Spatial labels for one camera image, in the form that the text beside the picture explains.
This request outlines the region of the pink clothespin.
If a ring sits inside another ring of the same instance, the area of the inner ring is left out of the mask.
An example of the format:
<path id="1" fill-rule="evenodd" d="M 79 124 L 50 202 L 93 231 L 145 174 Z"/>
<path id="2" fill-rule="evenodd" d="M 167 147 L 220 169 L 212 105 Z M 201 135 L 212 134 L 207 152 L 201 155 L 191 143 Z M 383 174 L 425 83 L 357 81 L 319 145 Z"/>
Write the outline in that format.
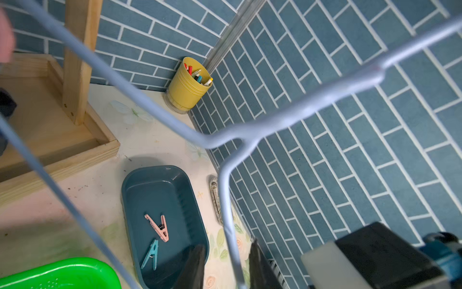
<path id="1" fill-rule="evenodd" d="M 160 225 L 156 224 L 155 221 L 148 214 L 145 214 L 144 218 L 149 222 L 150 226 L 155 230 L 155 232 L 160 237 L 160 239 L 164 243 L 167 243 L 170 238 L 169 238 L 169 233 L 168 233 L 168 228 L 167 228 L 167 222 L 166 222 L 165 215 L 163 215 L 163 214 L 161 215 L 161 224 Z"/>

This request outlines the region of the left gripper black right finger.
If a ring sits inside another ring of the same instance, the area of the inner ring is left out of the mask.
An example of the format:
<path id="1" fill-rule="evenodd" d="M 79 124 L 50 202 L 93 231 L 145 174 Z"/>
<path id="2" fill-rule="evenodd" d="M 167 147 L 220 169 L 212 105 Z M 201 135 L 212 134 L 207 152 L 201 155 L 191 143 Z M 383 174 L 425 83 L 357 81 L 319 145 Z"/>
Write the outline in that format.
<path id="1" fill-rule="evenodd" d="M 251 244 L 249 266 L 251 289 L 283 289 L 260 250 L 257 240 Z"/>

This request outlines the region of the teal clothespin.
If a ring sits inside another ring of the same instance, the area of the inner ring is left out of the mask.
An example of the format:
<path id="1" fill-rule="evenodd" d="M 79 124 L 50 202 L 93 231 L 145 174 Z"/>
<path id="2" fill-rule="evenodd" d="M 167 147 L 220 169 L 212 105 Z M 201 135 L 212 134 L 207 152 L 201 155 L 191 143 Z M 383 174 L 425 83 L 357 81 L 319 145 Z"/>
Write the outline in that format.
<path id="1" fill-rule="evenodd" d="M 148 264 L 149 260 L 152 260 L 152 270 L 156 271 L 158 265 L 158 248 L 159 248 L 159 241 L 154 239 L 150 244 L 147 254 L 140 266 L 141 269 L 144 269 Z"/>

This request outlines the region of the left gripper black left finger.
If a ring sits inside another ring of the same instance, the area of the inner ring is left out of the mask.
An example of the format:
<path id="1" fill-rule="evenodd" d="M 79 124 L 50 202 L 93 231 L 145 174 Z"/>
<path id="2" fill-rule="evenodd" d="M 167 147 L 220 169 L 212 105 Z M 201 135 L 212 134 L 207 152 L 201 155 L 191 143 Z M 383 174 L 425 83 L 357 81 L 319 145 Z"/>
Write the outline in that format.
<path id="1" fill-rule="evenodd" d="M 205 275 L 206 250 L 198 244 L 190 252 L 186 265 L 179 275 L 174 289 L 202 289 Z"/>

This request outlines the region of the light blue wire hanger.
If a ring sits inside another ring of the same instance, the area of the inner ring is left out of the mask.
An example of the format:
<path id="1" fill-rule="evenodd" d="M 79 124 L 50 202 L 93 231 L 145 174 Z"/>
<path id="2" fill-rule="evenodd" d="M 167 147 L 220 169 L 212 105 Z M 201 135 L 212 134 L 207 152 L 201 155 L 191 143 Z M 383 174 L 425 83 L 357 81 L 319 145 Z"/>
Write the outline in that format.
<path id="1" fill-rule="evenodd" d="M 461 16 L 454 16 L 439 26 L 412 38 L 402 46 L 381 54 L 357 71 L 331 83 L 319 86 L 312 93 L 305 94 L 302 98 L 274 113 L 266 114 L 251 122 L 229 126 L 214 134 L 202 134 L 186 126 L 165 109 L 152 102 L 141 90 L 138 90 L 91 52 L 68 29 L 45 12 L 37 2 L 21 1 L 20 4 L 39 24 L 56 38 L 60 39 L 73 53 L 98 71 L 120 92 L 187 141 L 205 149 L 219 147 L 237 138 L 242 141 L 241 147 L 225 159 L 218 173 L 218 192 L 220 195 L 224 232 L 233 273 L 237 285 L 241 289 L 245 288 L 246 285 L 239 259 L 238 247 L 235 244 L 231 194 L 229 192 L 229 177 L 234 168 L 255 150 L 262 138 L 308 118 L 342 98 L 354 93 L 363 92 L 380 84 L 384 80 L 386 70 L 389 67 L 456 33 L 462 28 Z"/>

